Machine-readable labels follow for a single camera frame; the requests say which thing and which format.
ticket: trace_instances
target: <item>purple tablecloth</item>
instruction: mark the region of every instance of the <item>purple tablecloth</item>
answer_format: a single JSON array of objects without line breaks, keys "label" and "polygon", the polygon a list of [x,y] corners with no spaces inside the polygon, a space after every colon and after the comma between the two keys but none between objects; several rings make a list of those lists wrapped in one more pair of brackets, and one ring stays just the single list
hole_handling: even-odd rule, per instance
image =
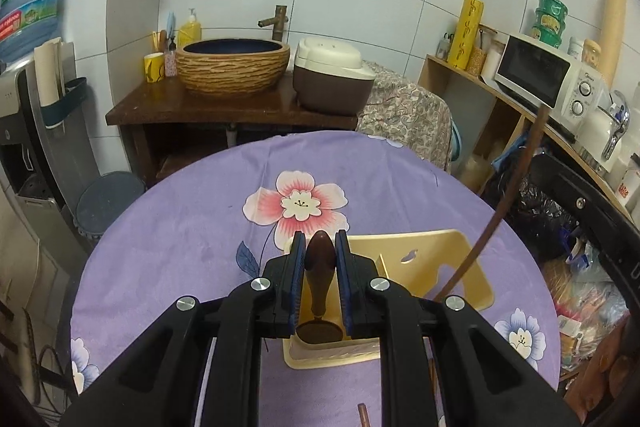
[{"label": "purple tablecloth", "polygon": [[[205,158],[136,201],[89,258],[71,320],[76,385],[86,388],[178,297],[216,299],[247,281],[236,264],[241,241],[258,258],[266,245],[264,266],[297,225],[306,233],[458,229],[473,244],[491,215],[411,150],[354,132],[275,137]],[[502,223],[479,262],[496,298],[482,315],[555,388],[558,322],[529,252]],[[292,418],[299,427],[358,425],[360,402],[380,424],[378,360],[293,370],[281,341],[270,341],[261,378],[262,426]]]}]

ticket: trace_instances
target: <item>yellow mug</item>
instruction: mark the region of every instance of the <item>yellow mug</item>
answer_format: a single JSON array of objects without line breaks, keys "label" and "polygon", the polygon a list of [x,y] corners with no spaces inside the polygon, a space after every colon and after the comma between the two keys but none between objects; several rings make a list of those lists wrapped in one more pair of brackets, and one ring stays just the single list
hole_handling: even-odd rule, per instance
[{"label": "yellow mug", "polygon": [[145,55],[145,77],[150,84],[164,78],[164,54],[151,53]]}]

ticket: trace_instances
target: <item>microwave knob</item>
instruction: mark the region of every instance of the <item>microwave knob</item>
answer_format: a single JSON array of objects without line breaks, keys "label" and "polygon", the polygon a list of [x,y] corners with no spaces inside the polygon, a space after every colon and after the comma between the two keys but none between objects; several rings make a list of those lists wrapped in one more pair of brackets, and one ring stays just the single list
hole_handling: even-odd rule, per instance
[{"label": "microwave knob", "polygon": [[578,89],[580,90],[580,94],[583,96],[589,96],[591,94],[591,86],[588,82],[581,82]]},{"label": "microwave knob", "polygon": [[582,102],[578,102],[577,100],[572,103],[571,105],[571,112],[575,115],[575,116],[580,116],[582,113],[584,113],[584,106],[582,105]]}]

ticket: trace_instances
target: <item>wooden countertop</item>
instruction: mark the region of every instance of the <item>wooden countertop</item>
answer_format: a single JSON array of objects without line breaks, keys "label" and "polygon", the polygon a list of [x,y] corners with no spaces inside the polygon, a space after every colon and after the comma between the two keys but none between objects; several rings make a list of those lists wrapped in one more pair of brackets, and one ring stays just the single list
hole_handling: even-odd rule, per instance
[{"label": "wooden countertop", "polygon": [[[466,78],[469,82],[472,82],[473,84],[476,84],[476,86],[481,87],[482,89],[484,89],[485,91],[491,93],[492,95],[494,95],[494,97],[499,98],[500,100],[502,100],[504,103],[506,103],[507,105],[511,106],[512,108],[514,108],[516,111],[518,111],[521,115],[524,116],[524,118],[526,118],[529,121],[534,121],[536,119],[536,115],[533,114],[529,109],[522,107],[518,102],[515,102],[514,100],[512,100],[511,98],[509,98],[506,94],[504,94],[501,91],[498,91],[496,89],[494,89],[493,87],[487,86],[480,78],[478,78],[477,76],[473,76],[472,74],[467,73],[464,70],[460,70],[459,68],[455,68],[453,66],[451,66],[448,62],[444,61],[444,60],[440,60],[439,58],[433,57],[431,55],[428,55],[427,60],[437,64],[443,68],[447,68],[447,70],[452,71],[453,73],[462,76],[463,78]],[[574,149],[572,149],[571,145],[569,145],[553,128],[551,128],[550,126],[545,126],[545,134],[551,138],[555,143],[557,143],[562,150],[564,150],[564,152],[566,152],[569,156],[571,156],[571,158],[580,166],[580,168],[582,168],[582,170],[585,172],[585,174],[587,174],[593,181],[594,183],[598,186],[598,188],[604,193],[604,195],[607,197],[607,199],[609,201],[611,201],[611,203],[613,203],[613,205],[620,211],[622,212],[628,219],[631,219],[631,216],[628,212],[628,210],[626,210],[626,208],[620,204],[620,202],[616,199],[616,196],[612,190],[611,187],[609,187],[609,185],[607,184],[606,181],[604,181],[602,178],[600,178],[600,176],[598,176],[596,174],[596,172],[587,165],[587,163],[585,163],[585,161],[580,158],[580,155],[578,155],[577,152],[575,152]]]},{"label": "wooden countertop", "polygon": [[356,128],[355,116],[331,116],[298,105],[292,75],[270,90],[246,97],[218,98],[189,91],[178,78],[138,86],[106,115],[108,125],[150,123],[254,123]]}]

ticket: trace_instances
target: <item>sink basin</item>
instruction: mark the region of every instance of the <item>sink basin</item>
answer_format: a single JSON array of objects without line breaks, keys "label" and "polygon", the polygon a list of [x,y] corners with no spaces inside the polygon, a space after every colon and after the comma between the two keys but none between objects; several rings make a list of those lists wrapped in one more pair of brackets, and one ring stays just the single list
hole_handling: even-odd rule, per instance
[{"label": "sink basin", "polygon": [[289,63],[290,47],[267,39],[210,39],[176,52],[178,77],[187,89],[237,96],[275,84]]}]

